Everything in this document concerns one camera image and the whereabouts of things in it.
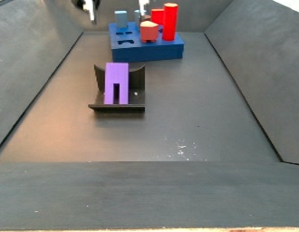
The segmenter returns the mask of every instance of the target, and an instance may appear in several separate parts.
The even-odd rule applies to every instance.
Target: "gray floor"
[[[299,227],[299,167],[0,163],[0,230],[163,227]]]
[[[147,63],[145,113],[121,115],[87,107],[97,94],[93,64],[111,61],[111,45],[107,33],[84,34],[0,162],[279,161],[204,34],[181,37],[184,59]]]

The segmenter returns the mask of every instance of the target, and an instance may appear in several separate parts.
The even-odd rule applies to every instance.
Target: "red cylinder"
[[[163,39],[165,41],[175,40],[176,18],[177,18],[177,4],[165,4],[163,13]]]

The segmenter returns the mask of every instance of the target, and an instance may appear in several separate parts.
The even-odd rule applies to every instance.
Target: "gray wall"
[[[299,163],[299,13],[236,0],[205,33],[282,158]]]
[[[81,33],[51,1],[0,6],[0,144]]]
[[[97,11],[97,25],[92,25],[88,13],[72,5],[72,1],[53,0],[61,12],[84,28],[85,31],[108,31],[108,24],[115,22],[116,10],[127,10],[129,20],[133,21],[133,12],[139,8],[137,0],[101,0]],[[161,8],[167,0],[151,0],[148,9]],[[223,13],[234,0],[175,0],[179,3],[180,32],[203,32],[215,18]]]

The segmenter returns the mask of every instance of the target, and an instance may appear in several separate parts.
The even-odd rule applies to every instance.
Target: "purple block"
[[[119,104],[128,104],[128,63],[107,63],[105,104],[115,103],[115,86],[119,86]]]

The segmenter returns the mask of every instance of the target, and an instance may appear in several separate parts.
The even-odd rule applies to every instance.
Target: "red block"
[[[159,25],[152,21],[145,21],[140,25],[140,33],[141,33],[141,42],[147,41],[156,42],[159,37]]]
[[[177,4],[164,5],[163,39],[165,41],[175,40],[177,8],[179,8]]]
[[[151,21],[155,24],[163,25],[163,9],[152,9],[151,10]]]

